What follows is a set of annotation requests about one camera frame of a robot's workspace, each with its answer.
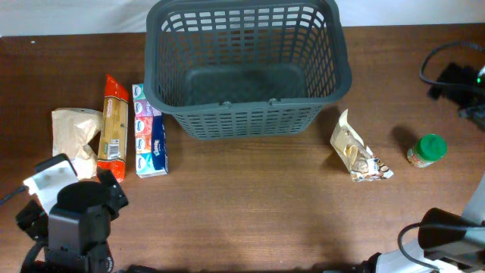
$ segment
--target pasta package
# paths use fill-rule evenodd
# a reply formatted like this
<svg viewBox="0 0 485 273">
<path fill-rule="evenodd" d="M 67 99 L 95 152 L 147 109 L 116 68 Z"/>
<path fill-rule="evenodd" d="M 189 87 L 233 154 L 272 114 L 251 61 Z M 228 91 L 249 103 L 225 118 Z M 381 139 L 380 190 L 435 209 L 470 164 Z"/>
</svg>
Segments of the pasta package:
<svg viewBox="0 0 485 273">
<path fill-rule="evenodd" d="M 125 177 L 127 134 L 128 92 L 107 75 L 98 168 L 111 171 L 118 182 Z"/>
</svg>

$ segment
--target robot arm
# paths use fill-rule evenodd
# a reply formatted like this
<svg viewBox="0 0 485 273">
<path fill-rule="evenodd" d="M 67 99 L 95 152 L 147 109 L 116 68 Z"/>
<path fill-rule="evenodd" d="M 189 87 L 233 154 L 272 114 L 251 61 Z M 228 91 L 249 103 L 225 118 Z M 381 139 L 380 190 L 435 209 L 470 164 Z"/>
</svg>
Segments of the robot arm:
<svg viewBox="0 0 485 273">
<path fill-rule="evenodd" d="M 65 155 L 58 155 L 36 167 L 37 174 L 26 180 L 29 192 L 42 196 L 31 201 L 16 217 L 17 225 L 36 245 L 29 251 L 22 273 L 82 272 L 106 273 L 113 270 L 107 238 L 110 222 L 128 205 L 120 185 L 110 171 L 98 175 L 101 183 L 77 183 L 75 171 Z M 438 268 L 441 273 L 475 272 L 485 268 L 485 175 L 462 216 L 431 209 L 419 224 L 418 238 L 403 250 L 411 259 Z M 36 262 L 44 249 L 45 262 Z M 348 271 L 323 273 L 428 273 L 429 267 L 406 258 L 402 251 L 376 253 L 368 261 Z M 312 269 L 308 272 L 322 272 Z M 128 272 L 152 273 L 151 268 L 132 266 Z"/>
</svg>

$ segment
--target wooden table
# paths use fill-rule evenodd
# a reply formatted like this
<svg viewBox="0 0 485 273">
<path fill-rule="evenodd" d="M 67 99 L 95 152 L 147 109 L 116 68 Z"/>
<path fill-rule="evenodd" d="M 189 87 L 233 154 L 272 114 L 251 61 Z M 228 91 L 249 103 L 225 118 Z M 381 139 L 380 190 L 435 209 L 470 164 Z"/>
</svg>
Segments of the wooden table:
<svg viewBox="0 0 485 273">
<path fill-rule="evenodd" d="M 461 213 L 485 171 L 485 134 L 458 117 L 457 105 L 427 98 L 418 68 L 442 43 L 484 44 L 485 25 L 351 27 L 345 35 L 352 88 L 301 134 L 200 141 L 167 117 L 170 174 L 141 180 L 130 131 L 122 183 L 130 205 L 108 239 L 116 269 L 357 263 L 396 249 L 398 232 L 430 208 Z M 106 73 L 128 89 L 143 81 L 144 44 L 144 33 L 0 39 L 0 196 L 52 154 L 51 110 L 102 110 Z M 485 55 L 444 52 L 427 75 L 435 78 L 451 60 L 479 67 Z M 349 123 L 395 172 L 390 180 L 350 180 L 329 144 L 347 108 Z M 412 167 L 405 151 L 427 133 L 446 139 L 448 155 Z M 2 272 L 18 271 L 33 245 L 14 221 L 29 199 L 23 193 L 0 207 Z"/>
</svg>

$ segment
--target white robot part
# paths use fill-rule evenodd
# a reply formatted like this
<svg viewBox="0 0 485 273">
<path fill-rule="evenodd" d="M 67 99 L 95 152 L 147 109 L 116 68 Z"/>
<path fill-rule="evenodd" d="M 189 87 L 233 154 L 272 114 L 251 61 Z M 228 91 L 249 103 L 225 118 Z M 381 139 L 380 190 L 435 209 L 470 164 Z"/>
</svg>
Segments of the white robot part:
<svg viewBox="0 0 485 273">
<path fill-rule="evenodd" d="M 45 212 L 49 214 L 57 203 L 58 193 L 67 185 L 79 182 L 76 173 L 66 160 L 33 175 L 23 181 L 29 194 L 36 194 Z"/>
<path fill-rule="evenodd" d="M 454 265 L 442 262 L 440 260 L 431 261 L 424 258 L 424 251 L 419 247 L 418 239 L 404 245 L 406 252 L 413 258 L 422 262 L 435 265 L 440 268 L 440 273 L 459 273 Z M 376 273 L 429 273 L 432 269 L 410 262 L 399 250 L 391 253 L 384 253 L 377 258 Z"/>
</svg>

